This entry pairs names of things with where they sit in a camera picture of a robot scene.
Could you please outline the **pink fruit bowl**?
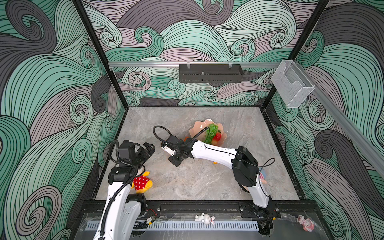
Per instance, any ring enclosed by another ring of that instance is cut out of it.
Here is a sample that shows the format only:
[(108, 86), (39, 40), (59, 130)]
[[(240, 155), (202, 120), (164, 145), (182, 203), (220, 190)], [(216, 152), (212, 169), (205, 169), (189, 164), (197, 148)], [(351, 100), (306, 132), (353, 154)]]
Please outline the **pink fruit bowl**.
[[(218, 147), (221, 147), (225, 140), (227, 139), (228, 135), (227, 133), (224, 131), (224, 127), (221, 123), (215, 123), (214, 121), (212, 121), (211, 119), (207, 119), (205, 121), (196, 121), (194, 123), (194, 125), (192, 126), (192, 128), (189, 130), (189, 134), (190, 134), (190, 137), (194, 137), (196, 134), (198, 134), (202, 129), (204, 129), (205, 127), (209, 127), (210, 125), (215, 125), (217, 126), (217, 131), (216, 132), (221, 132), (221, 137), (219, 140), (216, 139), (216, 142), (214, 141), (214, 143), (217, 143), (215, 146), (218, 146)], [(207, 137), (207, 134), (208, 133), (213, 133), (214, 131), (213, 130), (205, 130), (201, 135), (199, 135), (197, 137), (197, 139), (199, 141), (205, 141), (206, 140), (206, 137)]]

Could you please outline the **green grape bunch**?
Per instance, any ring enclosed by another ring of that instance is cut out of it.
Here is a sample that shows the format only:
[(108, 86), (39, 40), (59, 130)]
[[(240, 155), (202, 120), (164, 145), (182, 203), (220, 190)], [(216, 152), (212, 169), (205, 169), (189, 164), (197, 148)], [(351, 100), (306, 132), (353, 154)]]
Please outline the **green grape bunch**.
[(208, 130), (206, 131), (205, 143), (211, 144), (217, 132), (219, 132), (219, 127), (216, 124), (209, 124)]

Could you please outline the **strawberry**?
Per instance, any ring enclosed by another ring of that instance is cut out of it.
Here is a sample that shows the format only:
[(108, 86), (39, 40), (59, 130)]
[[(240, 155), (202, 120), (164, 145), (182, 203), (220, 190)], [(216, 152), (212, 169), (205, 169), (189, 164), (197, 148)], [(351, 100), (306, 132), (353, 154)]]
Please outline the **strawberry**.
[(222, 137), (222, 134), (220, 132), (217, 132), (215, 137), (214, 137), (214, 140), (219, 141), (221, 139), (221, 137)]

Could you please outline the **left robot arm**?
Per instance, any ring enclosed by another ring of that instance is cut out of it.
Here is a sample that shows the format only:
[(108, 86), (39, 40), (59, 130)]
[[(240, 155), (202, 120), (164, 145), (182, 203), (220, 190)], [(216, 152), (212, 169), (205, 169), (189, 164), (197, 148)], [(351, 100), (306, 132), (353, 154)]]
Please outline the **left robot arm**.
[(155, 153), (153, 144), (113, 141), (109, 157), (116, 150), (116, 166), (108, 176), (108, 195), (94, 240), (128, 240), (133, 231), (145, 231), (156, 219), (146, 216), (147, 202), (143, 193), (131, 194), (135, 179), (143, 177), (144, 163)]

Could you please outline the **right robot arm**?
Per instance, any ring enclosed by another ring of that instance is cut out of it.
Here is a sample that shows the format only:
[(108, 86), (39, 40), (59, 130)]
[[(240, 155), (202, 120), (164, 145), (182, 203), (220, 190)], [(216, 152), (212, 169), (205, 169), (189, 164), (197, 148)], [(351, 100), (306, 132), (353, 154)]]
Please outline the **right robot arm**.
[(233, 171), (239, 186), (249, 192), (253, 204), (266, 210), (272, 202), (272, 197), (264, 187), (261, 171), (264, 167), (272, 165), (275, 159), (271, 158), (260, 166), (255, 157), (243, 146), (229, 149), (198, 140), (199, 136), (211, 132), (209, 127), (205, 127), (193, 137), (183, 141), (163, 126), (153, 127), (154, 136), (161, 141), (161, 148), (170, 155), (168, 160), (174, 166), (179, 167), (187, 158), (204, 159), (226, 166)]

